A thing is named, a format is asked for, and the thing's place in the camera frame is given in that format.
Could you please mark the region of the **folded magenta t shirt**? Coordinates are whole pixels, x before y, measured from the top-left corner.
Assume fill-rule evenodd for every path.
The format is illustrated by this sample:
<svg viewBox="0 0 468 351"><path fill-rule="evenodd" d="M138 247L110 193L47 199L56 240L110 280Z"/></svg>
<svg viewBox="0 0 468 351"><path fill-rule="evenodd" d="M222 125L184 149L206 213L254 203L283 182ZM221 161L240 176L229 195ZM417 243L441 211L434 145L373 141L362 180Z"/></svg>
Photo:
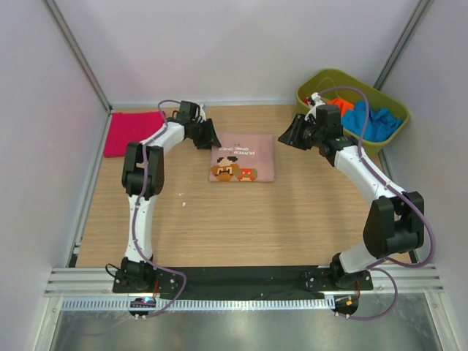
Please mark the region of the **folded magenta t shirt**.
<svg viewBox="0 0 468 351"><path fill-rule="evenodd" d="M113 113L103 156L123 157L128 143L147 139L162 125L163 117L160 112Z"/></svg>

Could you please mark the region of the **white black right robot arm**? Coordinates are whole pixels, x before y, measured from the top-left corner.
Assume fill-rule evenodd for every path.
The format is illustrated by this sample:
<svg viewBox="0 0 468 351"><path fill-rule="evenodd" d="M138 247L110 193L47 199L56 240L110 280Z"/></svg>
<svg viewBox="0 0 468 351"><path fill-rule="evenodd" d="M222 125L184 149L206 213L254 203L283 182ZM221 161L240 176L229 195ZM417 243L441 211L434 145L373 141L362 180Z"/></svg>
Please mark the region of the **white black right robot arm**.
<svg viewBox="0 0 468 351"><path fill-rule="evenodd" d="M318 148L369 203L363 240L331 260L328 276L336 289L353 288L371 265L423 245L423 197L395 185L372 164L354 137L344 135L337 107L320 105L307 114L296 114L278 141L304 151Z"/></svg>

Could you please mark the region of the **blue t shirt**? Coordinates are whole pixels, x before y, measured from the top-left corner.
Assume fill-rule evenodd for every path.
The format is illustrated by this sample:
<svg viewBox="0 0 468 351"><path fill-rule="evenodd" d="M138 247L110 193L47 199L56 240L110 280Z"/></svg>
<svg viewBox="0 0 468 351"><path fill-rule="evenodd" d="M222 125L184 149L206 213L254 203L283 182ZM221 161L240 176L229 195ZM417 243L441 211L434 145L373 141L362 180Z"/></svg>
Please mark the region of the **blue t shirt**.
<svg viewBox="0 0 468 351"><path fill-rule="evenodd" d="M353 109L348 109L341 117L341 123L345 129L359 136L366 120L366 103L361 100L354 104ZM401 118L394 117L387 108L381 108L377 112L370 109L368 123L363 139L373 143L386 141L403 123Z"/></svg>

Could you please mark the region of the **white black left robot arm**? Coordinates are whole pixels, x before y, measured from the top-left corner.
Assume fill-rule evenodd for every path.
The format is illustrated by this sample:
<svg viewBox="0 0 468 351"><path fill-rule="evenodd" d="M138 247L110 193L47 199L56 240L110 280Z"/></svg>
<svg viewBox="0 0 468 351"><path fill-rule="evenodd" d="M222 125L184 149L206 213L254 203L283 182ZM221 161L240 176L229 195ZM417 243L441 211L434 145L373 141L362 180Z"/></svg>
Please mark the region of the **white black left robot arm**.
<svg viewBox="0 0 468 351"><path fill-rule="evenodd" d="M165 182L165 155L185 139L198 149L220 146L213 121L195 102L175 101L178 109L140 142L127 145L121 182L129 202L129 239L114 291L148 292L156 284L151 243L153 213Z"/></svg>

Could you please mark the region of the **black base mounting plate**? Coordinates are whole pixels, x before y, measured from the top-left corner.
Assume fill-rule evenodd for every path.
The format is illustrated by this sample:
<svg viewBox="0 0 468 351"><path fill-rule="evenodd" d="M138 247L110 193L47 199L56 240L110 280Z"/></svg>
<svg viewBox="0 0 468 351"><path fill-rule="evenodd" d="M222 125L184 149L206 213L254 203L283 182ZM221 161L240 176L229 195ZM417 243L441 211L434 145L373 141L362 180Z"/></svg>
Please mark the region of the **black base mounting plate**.
<svg viewBox="0 0 468 351"><path fill-rule="evenodd" d="M158 293L172 299L182 289L181 300L292 301L319 298L326 292L371 291L368 271L344 275L328 266L185 267L179 276L162 270L136 276L118 271L115 293Z"/></svg>

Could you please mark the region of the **orange t shirt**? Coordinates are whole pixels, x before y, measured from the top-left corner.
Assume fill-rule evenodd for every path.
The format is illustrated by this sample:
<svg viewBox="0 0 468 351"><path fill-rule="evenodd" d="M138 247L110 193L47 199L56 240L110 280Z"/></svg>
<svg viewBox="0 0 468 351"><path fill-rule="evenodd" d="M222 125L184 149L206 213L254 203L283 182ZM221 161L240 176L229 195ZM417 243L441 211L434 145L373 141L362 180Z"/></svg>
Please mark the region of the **orange t shirt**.
<svg viewBox="0 0 468 351"><path fill-rule="evenodd" d="M345 99L342 99L340 97L336 97L334 99L331 99L326 102L327 105L335 105L338 107L341 113L341 117L345 116L348 110L354 110L354 104L351 102L348 102Z"/></svg>

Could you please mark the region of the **dusty pink t shirt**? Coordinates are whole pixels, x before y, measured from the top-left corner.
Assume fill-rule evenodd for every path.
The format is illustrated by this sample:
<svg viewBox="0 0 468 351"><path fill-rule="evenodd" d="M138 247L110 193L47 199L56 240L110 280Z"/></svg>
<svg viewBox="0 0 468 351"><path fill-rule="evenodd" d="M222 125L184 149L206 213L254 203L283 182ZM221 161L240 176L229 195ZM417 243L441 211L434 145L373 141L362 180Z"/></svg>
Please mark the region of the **dusty pink t shirt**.
<svg viewBox="0 0 468 351"><path fill-rule="evenodd" d="M209 181L274 182L273 135L224 132L218 138L221 146L211 149Z"/></svg>

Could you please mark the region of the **olive green plastic bin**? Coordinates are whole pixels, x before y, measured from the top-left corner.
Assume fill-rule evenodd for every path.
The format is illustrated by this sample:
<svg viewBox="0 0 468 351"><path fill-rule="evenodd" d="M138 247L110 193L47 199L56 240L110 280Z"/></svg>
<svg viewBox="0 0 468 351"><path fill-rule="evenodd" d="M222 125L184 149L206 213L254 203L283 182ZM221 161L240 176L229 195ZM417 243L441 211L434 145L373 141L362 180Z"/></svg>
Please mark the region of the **olive green plastic bin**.
<svg viewBox="0 0 468 351"><path fill-rule="evenodd" d="M307 98L314 92L317 92L325 102L336 97L345 99L353 104L363 100L366 103L366 120L361 134L364 134L366 130L370 109L377 112L381 108L387 108L392 112L394 117L403 120L402 125L384 142L373 143L363 139L362 146L369 156L377 155L378 151L389 144L398 131L401 130L410 119L410 113L404 105L339 69L322 69L299 86L295 95L296 113L308 113L309 106L307 105ZM360 137L360 135L357 136L345 128L344 134L351 135L355 139Z"/></svg>

